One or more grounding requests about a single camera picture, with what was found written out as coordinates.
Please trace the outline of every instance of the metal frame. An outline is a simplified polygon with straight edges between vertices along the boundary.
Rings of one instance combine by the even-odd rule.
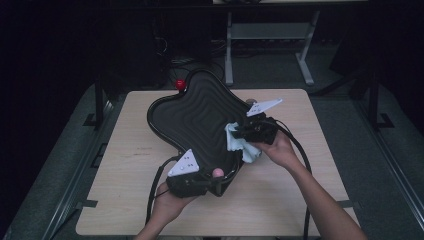
[[[113,110],[113,106],[111,102],[107,101],[106,104],[102,107],[102,109],[99,110],[98,101],[96,101],[96,103],[97,103],[96,111],[98,113],[99,112],[103,113],[104,116],[101,117],[102,121],[101,122],[97,121],[97,124],[95,125],[96,129],[95,131],[93,131],[93,135],[91,136],[90,143],[88,144],[84,155],[79,160],[79,163],[77,168],[75,169],[74,175],[69,181],[69,184],[62,195],[62,198],[60,199],[59,203],[57,204],[55,208],[55,212],[42,237],[43,240],[52,239],[52,237],[54,237],[56,232],[60,229],[61,225],[66,221],[67,216],[70,215],[70,212],[73,210],[72,204],[78,192],[78,187],[79,187],[82,175],[84,173],[84,169],[90,166],[91,161],[93,160],[93,157],[96,156],[96,153],[98,151],[98,146],[101,146],[102,144],[101,141],[104,135],[103,128],[107,126],[107,122],[109,121],[109,116]]]
[[[233,67],[231,61],[231,41],[233,39],[304,39],[305,45],[300,53],[296,53],[305,83],[314,85],[314,80],[306,64],[306,55],[314,36],[315,26],[318,22],[319,11],[315,11],[308,23],[233,23],[232,13],[228,12],[227,21],[227,49],[225,55],[225,84],[232,86]]]
[[[415,216],[418,224],[421,229],[424,231],[424,204],[415,192],[402,168],[400,167],[398,160],[390,150],[390,147],[387,145],[380,131],[376,129],[376,123],[370,121],[370,112],[367,111],[366,107],[360,102],[354,102],[357,111],[360,113],[365,126],[368,131],[371,133],[374,141],[380,148],[381,153],[384,155],[384,159],[386,160],[386,164],[393,174],[395,182],[399,187],[401,194],[403,195],[406,203],[411,209],[412,214]]]

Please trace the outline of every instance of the red knob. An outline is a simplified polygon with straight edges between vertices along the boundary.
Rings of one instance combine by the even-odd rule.
[[[186,83],[183,79],[177,79],[177,81],[175,81],[175,88],[178,91],[184,91],[184,89],[186,88]]]

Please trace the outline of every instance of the white tag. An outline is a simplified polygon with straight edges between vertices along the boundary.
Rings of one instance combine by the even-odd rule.
[[[254,116],[256,114],[263,113],[266,110],[274,107],[275,105],[279,104],[282,101],[283,101],[282,98],[278,98],[278,99],[271,100],[271,101],[255,103],[255,104],[253,104],[253,106],[250,108],[250,110],[247,112],[246,115],[248,117],[251,117],[251,116]]]
[[[175,177],[197,171],[199,171],[199,165],[197,165],[197,161],[194,158],[193,151],[189,149],[171,168],[171,170],[169,170],[168,177]]]

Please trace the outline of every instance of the person's right hand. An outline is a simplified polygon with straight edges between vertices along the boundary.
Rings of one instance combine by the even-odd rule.
[[[290,139],[281,131],[277,132],[271,145],[266,143],[250,143],[262,150],[276,164],[287,168],[290,163],[299,162]]]

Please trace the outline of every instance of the floor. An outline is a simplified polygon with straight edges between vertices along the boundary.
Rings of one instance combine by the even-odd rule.
[[[302,79],[294,56],[297,46],[235,57],[235,83],[230,88],[318,91],[342,78],[328,68],[336,49],[334,45],[311,47],[307,63],[314,86],[306,86]],[[214,64],[196,63],[184,68],[207,67],[221,76],[223,57],[214,61]],[[171,70],[170,81],[162,89],[172,89],[171,82],[186,73],[182,68]],[[311,97],[311,102],[347,193],[356,203],[354,209],[359,222],[372,240],[424,239],[424,228],[417,221],[418,213],[413,211],[414,202],[408,200],[411,197],[403,190],[410,187],[415,191],[418,199],[415,203],[424,199],[424,138],[383,86],[380,86],[379,113],[387,114],[395,127],[374,131],[366,119],[367,97],[350,99],[350,88],[348,83],[325,96]],[[101,164],[98,152],[104,150],[124,101],[125,94],[121,94],[106,104],[105,122],[95,131],[92,126],[84,126],[87,115],[95,112],[94,87],[87,89],[5,240],[131,239],[132,236],[79,236],[75,232],[80,214],[78,203],[86,200],[97,172],[93,166]],[[405,177],[399,176],[396,169],[401,169]]]

